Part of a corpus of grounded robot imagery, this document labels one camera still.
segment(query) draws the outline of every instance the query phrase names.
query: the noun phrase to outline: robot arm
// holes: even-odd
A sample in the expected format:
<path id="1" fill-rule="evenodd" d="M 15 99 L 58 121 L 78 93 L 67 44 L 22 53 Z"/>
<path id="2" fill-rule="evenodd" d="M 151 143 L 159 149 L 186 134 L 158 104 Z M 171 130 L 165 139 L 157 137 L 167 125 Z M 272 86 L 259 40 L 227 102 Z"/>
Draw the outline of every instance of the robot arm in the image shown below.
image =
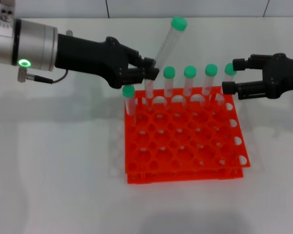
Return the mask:
<path id="1" fill-rule="evenodd" d="M 293 59 L 285 54 L 251 55 L 248 60 L 234 59 L 233 69 L 262 70 L 262 81 L 238 83 L 223 82 L 224 94 L 238 93 L 239 99 L 249 98 L 279 98 L 282 93 L 293 90 Z"/>
<path id="2" fill-rule="evenodd" d="M 155 80 L 155 61 L 107 37 L 94 42 L 58 34 L 57 28 L 14 18 L 15 1 L 0 0 L 0 63 L 20 66 L 18 80 L 54 83 L 27 75 L 26 68 L 52 71 L 54 67 L 103 77 L 112 88 Z"/>

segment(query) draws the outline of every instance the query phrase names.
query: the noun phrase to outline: green led light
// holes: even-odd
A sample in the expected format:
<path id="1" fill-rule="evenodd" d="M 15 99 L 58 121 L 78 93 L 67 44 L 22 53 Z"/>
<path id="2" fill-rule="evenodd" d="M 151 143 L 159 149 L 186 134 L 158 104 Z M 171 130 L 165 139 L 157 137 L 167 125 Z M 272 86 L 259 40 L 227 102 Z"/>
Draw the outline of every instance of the green led light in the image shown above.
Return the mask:
<path id="1" fill-rule="evenodd" d="M 18 63 L 22 67 L 30 67 L 31 66 L 30 61 L 26 60 L 26 59 L 20 59 Z"/>

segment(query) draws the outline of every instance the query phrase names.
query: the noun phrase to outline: white wall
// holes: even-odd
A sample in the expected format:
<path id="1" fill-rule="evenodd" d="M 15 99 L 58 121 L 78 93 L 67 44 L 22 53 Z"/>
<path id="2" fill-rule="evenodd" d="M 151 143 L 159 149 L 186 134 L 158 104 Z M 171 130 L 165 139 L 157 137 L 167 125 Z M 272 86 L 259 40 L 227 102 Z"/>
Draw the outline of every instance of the white wall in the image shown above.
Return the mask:
<path id="1" fill-rule="evenodd" d="M 23 18 L 107 18 L 105 0 L 16 0 Z"/>
<path id="2" fill-rule="evenodd" d="M 111 18 L 263 16 L 268 0 L 108 0 Z"/>
<path id="3" fill-rule="evenodd" d="M 293 16 L 293 0 L 271 0 L 266 16 Z"/>

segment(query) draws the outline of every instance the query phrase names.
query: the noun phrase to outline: green test tube cap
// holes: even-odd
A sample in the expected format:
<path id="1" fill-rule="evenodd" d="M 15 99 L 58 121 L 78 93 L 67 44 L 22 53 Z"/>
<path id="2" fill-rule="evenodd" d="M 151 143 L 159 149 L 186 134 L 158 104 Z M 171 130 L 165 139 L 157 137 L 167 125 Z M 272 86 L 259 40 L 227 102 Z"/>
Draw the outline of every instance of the green test tube cap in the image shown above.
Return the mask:
<path id="1" fill-rule="evenodd" d="M 186 78 L 194 78 L 196 76 L 196 68 L 194 66 L 187 66 L 184 70 Z"/>
<path id="2" fill-rule="evenodd" d="M 174 67 L 166 67 L 164 69 L 164 77 L 166 79 L 173 79 L 176 75 L 176 70 Z"/>
<path id="3" fill-rule="evenodd" d="M 233 69 L 233 63 L 228 63 L 226 66 L 225 66 L 225 69 L 224 69 L 224 72 L 228 75 L 228 76 L 235 76 L 237 71 L 234 71 Z"/>
<path id="4" fill-rule="evenodd" d="M 214 64 L 209 64 L 206 66 L 205 74 L 209 77 L 215 77 L 218 73 L 218 67 Z"/>
<path id="5" fill-rule="evenodd" d="M 183 32 L 187 27 L 187 21 L 181 16 L 175 16 L 171 21 L 171 26 L 174 29 Z"/>
<path id="6" fill-rule="evenodd" d="M 132 98 L 135 96 L 135 88 L 132 85 L 125 85 L 123 87 L 123 96 L 126 98 Z"/>

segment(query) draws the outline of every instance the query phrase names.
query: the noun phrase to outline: silver cylindrical motor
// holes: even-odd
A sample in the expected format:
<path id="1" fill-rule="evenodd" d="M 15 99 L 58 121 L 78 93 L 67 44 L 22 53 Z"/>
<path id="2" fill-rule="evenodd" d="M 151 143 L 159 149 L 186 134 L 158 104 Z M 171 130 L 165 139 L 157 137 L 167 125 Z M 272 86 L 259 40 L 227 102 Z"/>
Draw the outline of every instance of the silver cylindrical motor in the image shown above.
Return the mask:
<path id="1" fill-rule="evenodd" d="M 0 63 L 52 71 L 57 55 L 58 31 L 55 27 L 0 18 Z"/>

